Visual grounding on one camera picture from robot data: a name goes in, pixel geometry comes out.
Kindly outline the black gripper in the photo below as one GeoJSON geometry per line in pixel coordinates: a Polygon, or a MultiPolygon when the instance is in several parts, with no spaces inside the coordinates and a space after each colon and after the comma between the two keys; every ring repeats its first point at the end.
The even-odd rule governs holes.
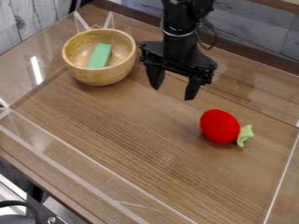
{"type": "Polygon", "coordinates": [[[162,35],[162,41],[145,41],[140,45],[140,61],[144,63],[150,87],[157,90],[164,82],[164,71],[188,77],[184,100],[192,100],[205,84],[210,84],[217,63],[197,48],[198,35],[162,35]]]}

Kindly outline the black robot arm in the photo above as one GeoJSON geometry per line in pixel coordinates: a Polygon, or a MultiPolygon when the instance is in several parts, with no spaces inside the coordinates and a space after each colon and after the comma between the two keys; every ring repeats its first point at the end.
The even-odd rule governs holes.
{"type": "Polygon", "coordinates": [[[164,72],[188,78],[184,100],[192,100],[205,84],[210,84],[217,63],[205,56],[197,44],[200,24],[212,24],[205,17],[213,10],[214,0],[161,0],[162,41],[145,41],[140,45],[140,61],[153,89],[164,82],[164,72]]]}

